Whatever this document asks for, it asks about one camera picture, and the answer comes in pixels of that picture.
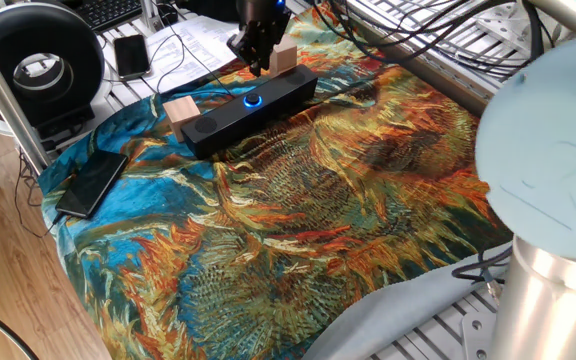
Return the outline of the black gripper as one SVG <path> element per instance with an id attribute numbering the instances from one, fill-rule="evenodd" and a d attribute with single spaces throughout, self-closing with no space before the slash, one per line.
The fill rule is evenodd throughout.
<path id="1" fill-rule="evenodd" d="M 236 8 L 240 31 L 228 39 L 227 46 L 251 74 L 260 76 L 269 69 L 274 45 L 284 35 L 291 11 L 285 0 L 237 0 Z M 254 35 L 254 47 L 248 34 Z"/>

